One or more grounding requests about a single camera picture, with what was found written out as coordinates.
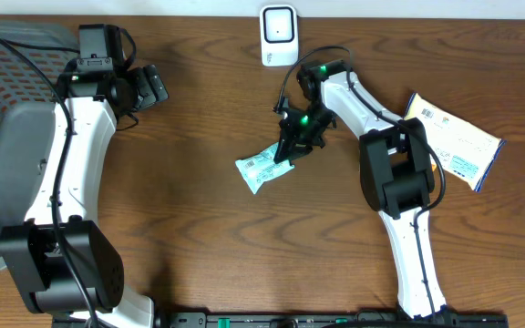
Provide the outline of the large white snack bag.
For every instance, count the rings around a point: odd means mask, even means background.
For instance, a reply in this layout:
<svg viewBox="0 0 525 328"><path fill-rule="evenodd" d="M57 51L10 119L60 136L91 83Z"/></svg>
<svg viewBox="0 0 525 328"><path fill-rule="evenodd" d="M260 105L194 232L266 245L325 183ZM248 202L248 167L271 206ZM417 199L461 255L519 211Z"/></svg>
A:
<svg viewBox="0 0 525 328"><path fill-rule="evenodd" d="M497 138L414 93L405 119L418 118L444 171L480 192L506 140Z"/></svg>

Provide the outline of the teal wet wipes packet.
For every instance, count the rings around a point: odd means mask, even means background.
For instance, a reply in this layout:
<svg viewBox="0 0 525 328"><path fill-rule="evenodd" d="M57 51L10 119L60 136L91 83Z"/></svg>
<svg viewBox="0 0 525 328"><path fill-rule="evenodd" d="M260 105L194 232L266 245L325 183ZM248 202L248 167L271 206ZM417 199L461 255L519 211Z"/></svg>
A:
<svg viewBox="0 0 525 328"><path fill-rule="evenodd" d="M278 143L275 142L259 154L235 161L236 168L253 194L256 194L265 182L279 178L294 169L294 165L288 160L274 162L277 149Z"/></svg>

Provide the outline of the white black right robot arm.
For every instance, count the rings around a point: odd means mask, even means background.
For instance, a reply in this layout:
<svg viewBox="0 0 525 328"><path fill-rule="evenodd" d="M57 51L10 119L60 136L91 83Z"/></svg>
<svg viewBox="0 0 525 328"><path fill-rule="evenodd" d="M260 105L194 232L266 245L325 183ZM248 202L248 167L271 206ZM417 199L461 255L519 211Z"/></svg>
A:
<svg viewBox="0 0 525 328"><path fill-rule="evenodd" d="M398 305L411 321L438 323L446 300L438 286L428 238L435 189L426 130L417 118L389 111L343 60L300 66L296 80L306 110L281 97L282 119L274 162L292 162L325 145L323 133L337 118L358 140L360 185L369 207L385 224L398 278Z"/></svg>

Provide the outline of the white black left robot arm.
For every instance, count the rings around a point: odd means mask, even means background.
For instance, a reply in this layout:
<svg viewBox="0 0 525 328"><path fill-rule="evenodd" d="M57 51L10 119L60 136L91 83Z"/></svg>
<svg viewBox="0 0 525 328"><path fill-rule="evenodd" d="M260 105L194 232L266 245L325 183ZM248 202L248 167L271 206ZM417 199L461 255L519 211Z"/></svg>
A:
<svg viewBox="0 0 525 328"><path fill-rule="evenodd" d="M0 252L31 313L55 327L163 327L155 302L124 282L124 264L98 226L108 143L123 116L168 98L153 65L77 67L55 89L46 171L23 223L6 226Z"/></svg>

